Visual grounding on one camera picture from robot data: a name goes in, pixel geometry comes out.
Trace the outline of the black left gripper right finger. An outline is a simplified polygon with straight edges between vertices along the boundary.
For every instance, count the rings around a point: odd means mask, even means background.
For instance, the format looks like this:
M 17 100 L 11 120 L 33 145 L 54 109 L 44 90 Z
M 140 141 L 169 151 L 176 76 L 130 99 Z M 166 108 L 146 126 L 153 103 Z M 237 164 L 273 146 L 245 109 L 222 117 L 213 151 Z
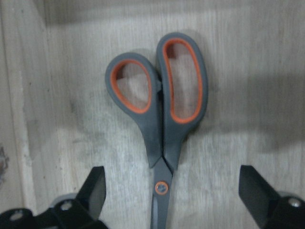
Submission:
M 305 200 L 276 191 L 253 166 L 240 167 L 238 193 L 260 229 L 305 227 Z

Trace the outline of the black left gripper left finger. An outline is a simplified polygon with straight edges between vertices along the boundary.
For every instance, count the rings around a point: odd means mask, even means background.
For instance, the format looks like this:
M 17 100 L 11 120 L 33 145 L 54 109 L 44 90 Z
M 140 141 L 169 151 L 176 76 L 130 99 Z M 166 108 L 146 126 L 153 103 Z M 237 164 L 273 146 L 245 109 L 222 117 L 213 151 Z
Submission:
M 44 212 L 33 215 L 27 208 L 0 214 L 2 229 L 106 229 L 99 215 L 106 199 L 104 167 L 93 167 L 80 191 L 61 197 Z

